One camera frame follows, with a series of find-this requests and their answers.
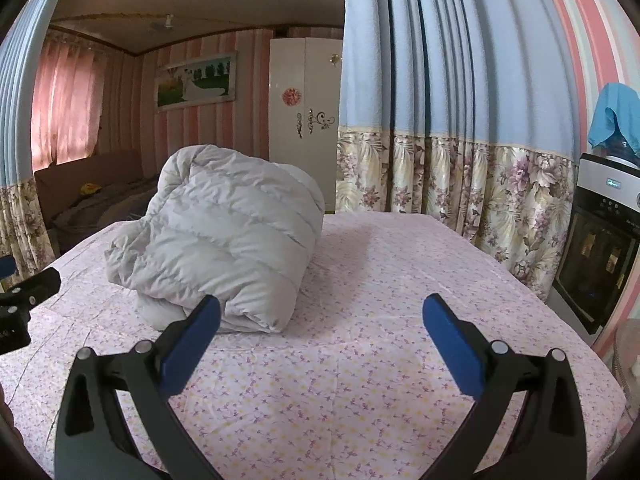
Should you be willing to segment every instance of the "wardrobe door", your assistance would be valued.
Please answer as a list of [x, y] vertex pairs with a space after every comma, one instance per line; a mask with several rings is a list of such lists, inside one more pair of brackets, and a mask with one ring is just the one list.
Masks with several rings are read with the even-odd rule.
[[328, 212], [335, 211], [341, 71], [341, 40], [306, 38], [303, 99], [306, 168], [303, 169], [318, 183]]
[[269, 62], [269, 160], [304, 170], [305, 40], [271, 40]]

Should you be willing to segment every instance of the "red decorative sticker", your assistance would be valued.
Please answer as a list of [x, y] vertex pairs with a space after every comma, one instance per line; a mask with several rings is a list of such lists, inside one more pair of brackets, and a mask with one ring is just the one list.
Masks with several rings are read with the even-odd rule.
[[282, 101], [287, 106], [295, 106], [300, 102], [301, 99], [302, 99], [302, 94], [300, 93], [300, 90], [298, 90], [297, 88], [287, 88], [282, 93]]

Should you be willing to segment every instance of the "blue gripper pad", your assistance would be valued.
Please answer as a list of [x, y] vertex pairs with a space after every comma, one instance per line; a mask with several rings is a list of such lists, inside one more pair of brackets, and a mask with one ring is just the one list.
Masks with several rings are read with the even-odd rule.
[[206, 296], [184, 323], [174, 346], [159, 364], [159, 390], [163, 399], [180, 394], [202, 355], [220, 328], [220, 303]]
[[484, 366], [460, 332], [460, 321], [439, 295], [424, 300], [422, 321], [460, 391], [478, 400], [484, 389]]
[[8, 278], [15, 273], [17, 268], [15, 267], [15, 260], [13, 256], [0, 257], [0, 280]]

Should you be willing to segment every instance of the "blue curtain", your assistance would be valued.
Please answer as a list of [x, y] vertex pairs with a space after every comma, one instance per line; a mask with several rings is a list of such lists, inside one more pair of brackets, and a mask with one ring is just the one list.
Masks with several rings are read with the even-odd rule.
[[29, 0], [0, 44], [0, 256], [23, 280], [53, 260], [31, 171], [31, 104], [38, 59], [58, 0]]
[[553, 0], [346, 0], [343, 48], [337, 210], [430, 214], [545, 296], [579, 156]]

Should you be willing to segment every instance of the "striped wallpaper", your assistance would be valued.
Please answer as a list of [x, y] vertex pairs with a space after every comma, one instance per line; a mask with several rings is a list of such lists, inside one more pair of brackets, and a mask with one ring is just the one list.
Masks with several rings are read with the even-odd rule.
[[344, 29], [337, 27], [289, 27], [287, 38], [328, 38], [341, 40]]
[[[580, 110], [580, 148], [590, 152], [587, 135], [598, 95], [609, 82], [640, 92], [640, 36], [617, 0], [555, 0], [574, 63]], [[610, 361], [620, 322], [640, 318], [640, 256], [609, 324], [593, 346]]]
[[[272, 30], [215, 34], [136, 58], [114, 57], [105, 83], [98, 152], [138, 148], [145, 175], [183, 146], [216, 144], [269, 157], [269, 48]], [[167, 63], [238, 52], [234, 101], [156, 113], [156, 69]]]
[[102, 116], [96, 153], [140, 149], [140, 80], [142, 63], [110, 50], [104, 77]]

